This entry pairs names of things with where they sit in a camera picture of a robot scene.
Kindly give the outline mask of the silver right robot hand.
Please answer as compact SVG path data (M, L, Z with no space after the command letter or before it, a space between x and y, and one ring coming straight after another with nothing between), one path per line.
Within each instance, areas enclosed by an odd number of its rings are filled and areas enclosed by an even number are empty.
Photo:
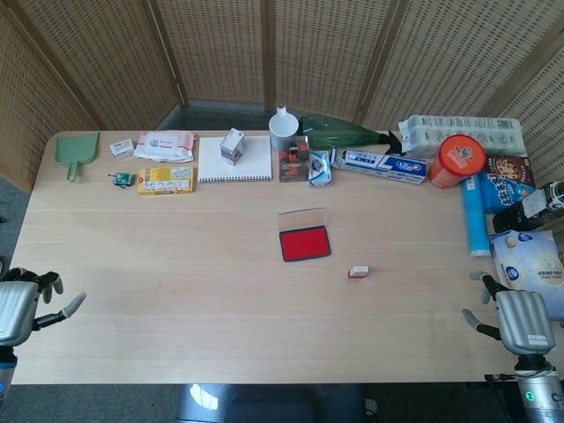
M546 355L555 347L552 326L540 293L514 290L483 271L471 274L484 284L482 302L492 300L499 326L482 323L469 309L462 310L466 322L477 332L501 341L516 356Z

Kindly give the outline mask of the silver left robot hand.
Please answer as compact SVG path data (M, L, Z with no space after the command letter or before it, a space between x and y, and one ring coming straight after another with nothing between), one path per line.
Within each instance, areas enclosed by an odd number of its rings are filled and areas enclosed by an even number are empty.
M33 331L71 318L85 301L80 293L57 313L36 316L40 298L49 304L52 293L63 293L63 281L56 272L38 275L13 268L1 277L1 346L15 347L28 340Z

